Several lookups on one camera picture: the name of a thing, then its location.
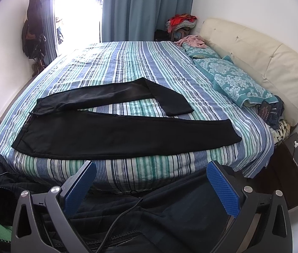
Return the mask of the striped blue green bedsheet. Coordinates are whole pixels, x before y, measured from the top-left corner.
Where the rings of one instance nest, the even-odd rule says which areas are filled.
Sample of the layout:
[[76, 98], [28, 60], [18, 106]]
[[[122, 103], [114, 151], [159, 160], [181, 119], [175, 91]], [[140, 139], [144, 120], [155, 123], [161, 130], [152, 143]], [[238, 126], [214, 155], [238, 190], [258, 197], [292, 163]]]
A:
[[215, 160], [252, 178], [274, 152], [265, 122], [212, 88], [171, 42], [109, 42], [55, 59], [0, 125], [17, 174], [63, 183], [91, 160], [94, 187], [150, 190]]

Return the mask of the hanging dark bags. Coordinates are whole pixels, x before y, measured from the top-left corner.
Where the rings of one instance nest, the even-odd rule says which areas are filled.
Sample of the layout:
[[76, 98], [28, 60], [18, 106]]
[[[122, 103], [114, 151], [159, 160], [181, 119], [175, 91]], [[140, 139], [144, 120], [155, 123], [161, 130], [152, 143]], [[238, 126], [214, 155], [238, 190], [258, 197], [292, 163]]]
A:
[[45, 57], [45, 35], [41, 16], [40, 0], [29, 0], [27, 20], [23, 25], [23, 52], [29, 59], [43, 60]]

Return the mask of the dark clothing in foreground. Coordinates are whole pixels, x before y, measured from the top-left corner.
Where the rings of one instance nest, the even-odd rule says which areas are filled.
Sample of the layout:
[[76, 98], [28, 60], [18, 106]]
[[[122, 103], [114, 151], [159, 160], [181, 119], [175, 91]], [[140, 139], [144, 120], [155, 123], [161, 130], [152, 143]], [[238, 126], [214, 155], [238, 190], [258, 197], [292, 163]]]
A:
[[[15, 174], [0, 155], [0, 252], [11, 252], [20, 194], [50, 189]], [[67, 252], [48, 213], [38, 214], [56, 250]], [[68, 220], [90, 252], [210, 252], [229, 217], [200, 171], [144, 193], [87, 192]]]

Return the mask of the black pants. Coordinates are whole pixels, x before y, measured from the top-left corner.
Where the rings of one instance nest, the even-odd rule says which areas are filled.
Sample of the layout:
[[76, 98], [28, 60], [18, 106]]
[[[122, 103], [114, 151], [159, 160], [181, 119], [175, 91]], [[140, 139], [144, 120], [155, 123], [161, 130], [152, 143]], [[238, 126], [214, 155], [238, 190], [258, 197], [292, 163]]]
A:
[[[165, 117], [93, 111], [142, 99], [155, 99]], [[38, 99], [12, 147], [38, 158], [108, 160], [205, 151], [241, 141], [230, 120], [183, 119], [192, 111], [183, 95], [146, 78], [86, 86]]]

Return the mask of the blue curtain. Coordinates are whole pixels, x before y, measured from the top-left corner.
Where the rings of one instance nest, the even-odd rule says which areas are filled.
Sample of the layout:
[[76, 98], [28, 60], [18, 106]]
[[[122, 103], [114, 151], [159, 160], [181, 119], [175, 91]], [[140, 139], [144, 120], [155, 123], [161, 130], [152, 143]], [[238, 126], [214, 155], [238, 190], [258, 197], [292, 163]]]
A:
[[175, 15], [189, 14], [193, 0], [103, 0], [101, 40], [153, 41]]

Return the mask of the dark items beside pillow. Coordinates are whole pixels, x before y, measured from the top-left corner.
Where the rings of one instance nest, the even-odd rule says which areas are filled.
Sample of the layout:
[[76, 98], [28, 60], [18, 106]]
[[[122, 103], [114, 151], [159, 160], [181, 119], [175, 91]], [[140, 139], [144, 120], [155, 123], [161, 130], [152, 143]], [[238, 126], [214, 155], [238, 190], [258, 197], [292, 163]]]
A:
[[266, 101], [263, 101], [261, 105], [257, 105], [256, 107], [259, 117], [261, 117], [261, 119], [274, 130], [279, 128], [279, 121], [285, 110], [281, 98], [277, 95], [275, 95], [275, 98], [278, 100], [275, 103], [267, 103]]

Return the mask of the teal floral pillow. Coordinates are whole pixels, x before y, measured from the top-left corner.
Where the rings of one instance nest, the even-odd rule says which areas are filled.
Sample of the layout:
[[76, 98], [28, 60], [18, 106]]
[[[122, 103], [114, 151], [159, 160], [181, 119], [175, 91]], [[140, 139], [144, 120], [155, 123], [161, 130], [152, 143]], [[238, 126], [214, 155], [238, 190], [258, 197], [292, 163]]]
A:
[[239, 107], [278, 102], [275, 95], [256, 83], [231, 61], [204, 58], [194, 59], [194, 64], [209, 79], [214, 90], [231, 99]]
[[205, 59], [205, 58], [221, 58], [220, 55], [210, 47], [199, 48], [192, 47], [184, 43], [182, 47], [185, 49], [186, 54], [191, 59]]

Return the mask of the striped left curtain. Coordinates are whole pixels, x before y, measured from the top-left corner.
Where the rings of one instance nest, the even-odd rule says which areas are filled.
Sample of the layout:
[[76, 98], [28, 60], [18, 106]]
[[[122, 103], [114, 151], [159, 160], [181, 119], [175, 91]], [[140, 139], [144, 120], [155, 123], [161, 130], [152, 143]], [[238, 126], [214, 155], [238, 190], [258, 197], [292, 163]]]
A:
[[55, 17], [55, 0], [41, 1], [41, 17], [43, 21], [45, 41], [45, 63], [49, 65], [57, 58], [57, 34]]

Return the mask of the dark nightstand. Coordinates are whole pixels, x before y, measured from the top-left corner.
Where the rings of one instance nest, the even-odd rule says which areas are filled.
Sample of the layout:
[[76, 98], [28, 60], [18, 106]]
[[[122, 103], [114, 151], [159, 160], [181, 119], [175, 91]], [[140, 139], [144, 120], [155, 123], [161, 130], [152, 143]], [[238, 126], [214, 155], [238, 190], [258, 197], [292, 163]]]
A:
[[267, 167], [252, 182], [257, 192], [283, 192], [289, 210], [298, 206], [298, 133], [292, 133], [275, 148]]

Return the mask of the red clothes pile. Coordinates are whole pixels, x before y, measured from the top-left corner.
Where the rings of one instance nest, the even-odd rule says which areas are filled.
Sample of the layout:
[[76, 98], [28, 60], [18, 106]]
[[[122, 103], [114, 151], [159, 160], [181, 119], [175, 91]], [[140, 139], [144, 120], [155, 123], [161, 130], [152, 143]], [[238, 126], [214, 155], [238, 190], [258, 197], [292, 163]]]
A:
[[169, 33], [177, 31], [184, 27], [192, 29], [196, 26], [197, 17], [189, 14], [177, 14], [166, 22], [166, 28]]

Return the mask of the pink cloth on bed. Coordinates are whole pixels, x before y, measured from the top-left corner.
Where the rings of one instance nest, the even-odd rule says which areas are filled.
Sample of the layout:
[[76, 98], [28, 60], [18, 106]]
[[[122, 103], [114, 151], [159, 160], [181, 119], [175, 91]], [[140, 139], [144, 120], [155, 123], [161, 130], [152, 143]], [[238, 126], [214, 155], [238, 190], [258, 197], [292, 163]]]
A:
[[207, 48], [204, 39], [199, 35], [188, 35], [175, 42], [178, 46], [182, 46], [184, 43], [190, 47]]

